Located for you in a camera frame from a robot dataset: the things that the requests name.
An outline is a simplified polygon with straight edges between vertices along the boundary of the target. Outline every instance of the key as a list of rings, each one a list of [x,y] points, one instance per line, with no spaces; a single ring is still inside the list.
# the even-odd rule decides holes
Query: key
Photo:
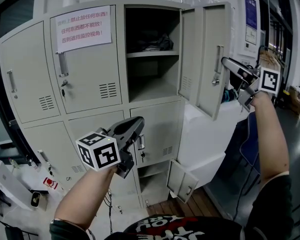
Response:
[[[63,80],[62,84],[61,84],[61,87],[64,87],[68,84],[68,80]]]
[[[62,89],[62,90],[61,90],[61,93],[62,93],[62,97],[64,97],[64,101],[66,101],[66,93],[65,93],[65,90]]]
[[[142,157],[142,163],[143,163],[143,162],[144,162],[144,158],[146,157],[146,154],[145,154],[145,152],[142,151],[142,152],[140,153],[140,155],[141,155],[141,157]]]

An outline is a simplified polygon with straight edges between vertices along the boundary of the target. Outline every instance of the shelf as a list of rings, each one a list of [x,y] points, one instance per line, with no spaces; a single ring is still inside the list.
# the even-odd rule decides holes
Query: shelf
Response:
[[[179,52],[176,50],[159,50],[159,51],[140,51],[127,53],[127,58],[150,57],[150,56],[176,56]]]
[[[152,175],[160,174],[169,169],[169,160],[164,162],[159,162],[149,166],[141,167],[138,169],[139,178],[145,178]]]
[[[165,189],[167,186],[168,171],[161,172],[152,176],[140,178],[140,189],[142,195],[151,194],[155,191]]]
[[[177,96],[177,89],[162,78],[135,77],[129,79],[129,100],[140,102]]]

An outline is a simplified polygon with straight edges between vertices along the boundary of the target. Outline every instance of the locker door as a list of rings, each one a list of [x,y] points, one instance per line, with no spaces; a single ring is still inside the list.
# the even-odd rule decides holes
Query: locker door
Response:
[[[231,13],[227,2],[180,12],[177,92],[212,120],[217,119],[227,78],[221,59],[230,53]]]
[[[199,180],[187,172],[177,161],[171,160],[166,186],[182,202],[186,203],[196,189]]]
[[[67,113],[121,104],[119,81],[116,6],[110,7],[111,43],[57,52],[56,19],[52,18],[51,41],[55,73]]]
[[[144,148],[134,144],[137,166],[144,167],[169,160],[177,155],[177,128],[180,101],[145,106],[130,110],[131,116],[144,118]]]
[[[152,206],[157,203],[161,203],[163,201],[168,200],[169,196],[169,189],[165,188],[162,189],[161,191],[155,191],[151,194],[143,194],[142,195],[142,202],[143,202],[143,207],[147,208],[148,206]]]
[[[34,152],[40,151],[52,165],[53,175],[70,189],[85,174],[63,122],[46,124],[24,130],[26,140]]]
[[[98,114],[98,115],[73,119],[69,121],[69,124],[72,133],[75,139],[77,140],[89,132],[96,131],[100,127],[107,130],[113,124],[123,119],[124,119],[123,111],[116,111],[111,113]],[[125,179],[115,174],[110,184],[110,190],[112,192],[113,197],[136,194],[137,187],[136,187],[133,171],[130,171],[128,176]]]
[[[5,89],[22,123],[60,114],[48,73],[43,22],[2,43],[0,65]]]

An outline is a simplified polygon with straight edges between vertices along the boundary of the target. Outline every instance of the white box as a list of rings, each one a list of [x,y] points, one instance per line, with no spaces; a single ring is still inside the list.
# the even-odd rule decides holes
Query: white box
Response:
[[[75,142],[82,162],[95,171],[121,162],[115,138],[92,131]]]

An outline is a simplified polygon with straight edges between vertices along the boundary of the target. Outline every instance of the poster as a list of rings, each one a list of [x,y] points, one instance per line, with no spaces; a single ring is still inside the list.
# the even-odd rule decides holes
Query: poster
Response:
[[[245,1],[245,41],[257,45],[257,3]]]
[[[58,53],[112,41],[109,5],[59,15],[55,24]]]

